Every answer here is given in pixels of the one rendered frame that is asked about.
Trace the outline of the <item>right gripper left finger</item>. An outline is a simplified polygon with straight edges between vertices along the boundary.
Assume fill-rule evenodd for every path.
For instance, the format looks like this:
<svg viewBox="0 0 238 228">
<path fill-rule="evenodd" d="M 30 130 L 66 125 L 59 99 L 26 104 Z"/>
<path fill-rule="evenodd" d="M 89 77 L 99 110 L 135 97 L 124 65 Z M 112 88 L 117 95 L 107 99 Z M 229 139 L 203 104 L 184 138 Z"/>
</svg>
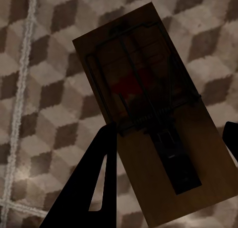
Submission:
<svg viewBox="0 0 238 228">
<path fill-rule="evenodd" d="M 107 154 L 102 208 L 88 211 Z M 117 228 L 117 123 L 103 126 L 40 228 Z"/>
</svg>

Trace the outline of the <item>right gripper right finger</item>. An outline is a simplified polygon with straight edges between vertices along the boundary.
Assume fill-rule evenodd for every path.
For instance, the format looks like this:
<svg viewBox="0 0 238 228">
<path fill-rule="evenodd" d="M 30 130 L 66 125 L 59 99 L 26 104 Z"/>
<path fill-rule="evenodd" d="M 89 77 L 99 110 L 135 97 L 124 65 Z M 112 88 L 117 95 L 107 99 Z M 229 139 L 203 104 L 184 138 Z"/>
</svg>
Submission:
<svg viewBox="0 0 238 228">
<path fill-rule="evenodd" d="M 238 162 L 238 124 L 226 122 L 222 139 Z"/>
</svg>

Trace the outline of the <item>mousetrap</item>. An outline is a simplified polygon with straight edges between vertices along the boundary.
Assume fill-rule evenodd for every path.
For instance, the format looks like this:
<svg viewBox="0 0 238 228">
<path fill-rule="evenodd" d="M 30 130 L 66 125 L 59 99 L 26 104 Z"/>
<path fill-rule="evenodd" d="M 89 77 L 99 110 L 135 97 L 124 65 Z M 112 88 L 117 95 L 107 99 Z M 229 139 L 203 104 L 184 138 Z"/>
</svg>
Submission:
<svg viewBox="0 0 238 228">
<path fill-rule="evenodd" d="M 152 2 L 72 40 L 149 228 L 238 195 L 238 169 Z"/>
</svg>

